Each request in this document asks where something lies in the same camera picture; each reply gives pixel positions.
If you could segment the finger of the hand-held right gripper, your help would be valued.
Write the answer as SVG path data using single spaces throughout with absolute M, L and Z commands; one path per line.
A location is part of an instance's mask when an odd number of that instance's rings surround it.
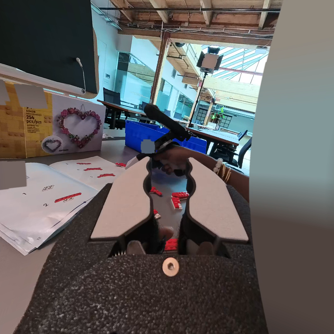
M 130 168 L 132 165 L 136 164 L 138 161 L 142 160 L 146 156 L 147 154 L 138 154 L 137 156 L 135 156 L 134 158 L 132 158 L 127 162 L 126 169 Z

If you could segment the white instruction booklet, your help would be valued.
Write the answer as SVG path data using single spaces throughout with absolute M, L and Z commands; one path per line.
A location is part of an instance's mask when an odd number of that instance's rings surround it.
M 23 255 L 61 231 L 124 172 L 99 156 L 25 167 L 26 186 L 0 191 L 1 237 Z

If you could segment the yellow and white toy box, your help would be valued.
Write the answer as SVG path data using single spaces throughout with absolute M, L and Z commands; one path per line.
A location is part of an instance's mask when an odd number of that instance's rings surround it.
M 106 108 L 93 102 L 44 91 L 47 108 L 23 107 L 18 86 L 3 81 L 0 158 L 19 159 L 98 151 Z

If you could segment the gold bangles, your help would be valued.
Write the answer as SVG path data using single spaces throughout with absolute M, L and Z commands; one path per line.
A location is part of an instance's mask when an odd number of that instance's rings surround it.
M 231 170 L 232 170 L 231 167 L 224 162 L 222 163 L 222 165 L 220 166 L 220 168 L 218 170 L 217 175 L 219 176 L 219 178 L 221 180 L 223 180 L 223 182 L 225 184 L 228 183 L 228 180 L 229 180 L 230 175 L 231 175 Z

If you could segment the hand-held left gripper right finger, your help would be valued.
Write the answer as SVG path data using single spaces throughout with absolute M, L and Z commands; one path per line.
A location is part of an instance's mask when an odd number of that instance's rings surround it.
M 191 241 L 204 255 L 227 256 L 226 243 L 247 244 L 249 237 L 226 184 L 194 158 L 186 162 L 186 200 L 178 237 L 178 254 L 187 254 Z

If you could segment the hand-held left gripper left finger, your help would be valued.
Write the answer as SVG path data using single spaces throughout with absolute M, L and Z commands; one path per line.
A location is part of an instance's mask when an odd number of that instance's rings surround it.
M 112 184 L 90 241 L 116 241 L 126 250 L 132 240 L 147 243 L 147 253 L 159 253 L 158 225 L 149 194 L 152 161 L 144 157 L 124 171 Z

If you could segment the grey desk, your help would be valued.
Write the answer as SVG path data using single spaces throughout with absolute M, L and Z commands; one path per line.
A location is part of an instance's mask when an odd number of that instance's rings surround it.
M 27 158 L 24 161 L 50 165 L 59 161 L 100 156 L 110 162 L 127 163 L 136 155 L 136 151 L 125 146 L 123 137 L 117 137 L 117 139 L 102 141 L 100 151 Z M 170 199 L 166 199 L 166 197 L 171 192 L 181 190 L 186 185 L 186 180 L 181 177 L 167 176 L 161 170 L 155 169 L 154 171 L 156 174 L 153 178 L 153 184 L 164 195 L 161 198 L 152 196 L 154 208 L 162 215 L 158 221 L 162 226 L 173 227 L 173 237 L 176 238 L 181 214 L 184 211 L 173 210 Z M 29 304 L 44 262 L 58 237 L 60 234 L 27 256 L 23 256 L 1 238 L 1 333 L 14 332 Z

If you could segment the blue plastic bin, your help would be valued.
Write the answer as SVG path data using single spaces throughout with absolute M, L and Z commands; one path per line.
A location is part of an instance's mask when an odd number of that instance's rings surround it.
M 141 142 L 143 140 L 155 141 L 168 132 L 169 130 L 165 127 L 126 120 L 125 145 L 137 152 L 141 152 Z M 180 141 L 174 139 L 173 141 L 182 147 L 206 154 L 207 141 L 204 139 L 192 136 L 189 140 Z

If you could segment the panel light on stand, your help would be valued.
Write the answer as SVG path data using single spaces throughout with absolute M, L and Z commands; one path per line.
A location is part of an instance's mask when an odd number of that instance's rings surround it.
M 201 52 L 198 62 L 197 62 L 197 67 L 199 68 L 200 72 L 204 74 L 202 84 L 198 88 L 198 92 L 196 95 L 196 100 L 193 104 L 193 107 L 191 109 L 190 117 L 189 117 L 189 123 L 187 125 L 188 128 L 193 127 L 192 125 L 192 119 L 194 115 L 194 111 L 196 109 L 196 106 L 199 102 L 199 97 L 201 95 L 201 91 L 203 89 L 203 84 L 205 81 L 205 78 L 207 74 L 213 74 L 215 71 L 217 71 L 220 67 L 223 55 L 219 55 L 220 52 L 220 47 L 212 47 L 209 46 L 207 48 L 207 52 L 204 53 L 203 51 Z

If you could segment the black wood-framed board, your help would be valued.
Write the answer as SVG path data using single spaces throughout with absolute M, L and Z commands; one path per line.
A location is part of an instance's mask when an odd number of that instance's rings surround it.
M 95 98 L 97 38 L 89 0 L 1 0 L 1 77 Z

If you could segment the black office chair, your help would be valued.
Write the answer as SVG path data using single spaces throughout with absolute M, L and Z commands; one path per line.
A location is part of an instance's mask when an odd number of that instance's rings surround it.
M 121 104 L 120 93 L 103 88 L 103 96 L 104 102 L 117 105 Z M 115 113 L 115 128 L 122 130 L 126 124 L 126 121 L 121 119 L 122 110 L 106 107 L 105 123 L 109 125 L 113 124 L 113 118 L 109 117 L 113 112 Z
M 252 145 L 252 136 L 240 148 L 238 152 L 236 152 L 236 149 L 230 149 L 228 163 L 232 166 L 241 169 L 244 162 L 245 154 L 251 148 L 251 145 Z

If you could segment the person's right forearm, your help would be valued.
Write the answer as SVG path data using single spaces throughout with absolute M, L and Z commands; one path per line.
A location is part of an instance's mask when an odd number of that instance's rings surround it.
M 249 203 L 249 176 L 231 167 L 231 175 L 227 185 L 232 186 Z

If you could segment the person's right hand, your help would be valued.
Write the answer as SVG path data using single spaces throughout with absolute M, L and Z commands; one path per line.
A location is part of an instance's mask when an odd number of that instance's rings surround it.
M 165 162 L 161 170 L 167 175 L 173 174 L 175 169 L 185 170 L 189 158 L 194 158 L 210 170 L 213 170 L 217 164 L 214 158 L 206 154 L 178 145 L 172 145 L 168 150 L 153 155 L 155 161 Z

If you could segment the green potted plant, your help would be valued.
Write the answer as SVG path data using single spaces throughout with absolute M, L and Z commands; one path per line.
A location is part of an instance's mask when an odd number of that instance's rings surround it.
M 212 120 L 212 123 L 218 125 L 223 119 L 225 119 L 224 107 L 222 106 L 220 109 L 215 109 L 212 111 L 210 119 Z

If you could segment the dark wooden table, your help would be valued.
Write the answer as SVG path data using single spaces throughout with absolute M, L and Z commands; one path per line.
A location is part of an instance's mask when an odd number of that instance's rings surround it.
M 109 103 L 109 102 L 105 102 L 101 100 L 97 100 L 97 102 L 102 103 L 106 107 L 105 118 L 106 119 L 110 118 L 110 128 L 111 129 L 115 128 L 116 113 L 118 111 L 134 114 L 135 116 L 131 116 L 131 118 L 149 120 L 147 115 L 143 111 L 140 111 L 138 109 L 134 109 L 134 108 L 123 106 L 123 105 L 113 104 L 113 103 Z
M 234 146 L 237 147 L 239 145 L 239 139 L 237 135 L 229 134 L 227 132 L 220 131 L 211 131 L 211 130 L 199 130 L 195 128 L 187 127 L 187 130 L 192 132 L 195 136 L 200 139 L 204 139 L 207 142 L 206 145 L 206 154 L 210 155 L 211 150 L 209 146 L 213 143 L 213 149 L 215 150 L 218 144 L 227 145 L 228 147 Z

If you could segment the red brick assembly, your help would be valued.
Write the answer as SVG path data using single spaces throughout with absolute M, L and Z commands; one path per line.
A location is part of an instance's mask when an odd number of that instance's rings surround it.
M 171 203 L 174 210 L 182 210 L 182 201 L 187 200 L 189 193 L 187 191 L 173 192 L 171 194 Z

